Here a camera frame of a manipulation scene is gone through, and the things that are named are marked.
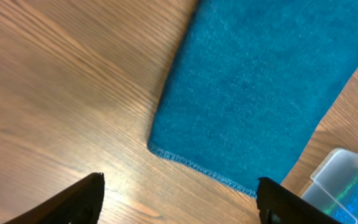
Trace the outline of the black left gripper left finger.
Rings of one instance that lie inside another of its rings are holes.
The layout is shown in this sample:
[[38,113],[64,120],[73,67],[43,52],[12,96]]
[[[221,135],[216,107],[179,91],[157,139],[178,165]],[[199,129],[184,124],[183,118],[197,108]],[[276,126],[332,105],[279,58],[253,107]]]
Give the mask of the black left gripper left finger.
[[6,224],[97,224],[104,200],[104,174],[93,172]]

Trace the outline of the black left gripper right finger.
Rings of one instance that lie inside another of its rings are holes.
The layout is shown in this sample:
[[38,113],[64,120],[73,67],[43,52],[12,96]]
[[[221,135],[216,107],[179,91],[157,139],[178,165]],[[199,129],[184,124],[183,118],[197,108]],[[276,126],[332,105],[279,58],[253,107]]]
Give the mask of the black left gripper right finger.
[[259,178],[256,202],[261,224],[340,224],[268,177]]

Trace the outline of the blue denim cloth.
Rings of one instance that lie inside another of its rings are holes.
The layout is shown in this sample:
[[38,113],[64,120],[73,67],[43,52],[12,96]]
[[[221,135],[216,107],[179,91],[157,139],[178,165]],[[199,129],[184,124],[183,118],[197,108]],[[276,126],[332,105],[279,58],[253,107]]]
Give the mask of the blue denim cloth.
[[200,0],[148,150],[255,197],[281,182],[358,68],[358,0]]

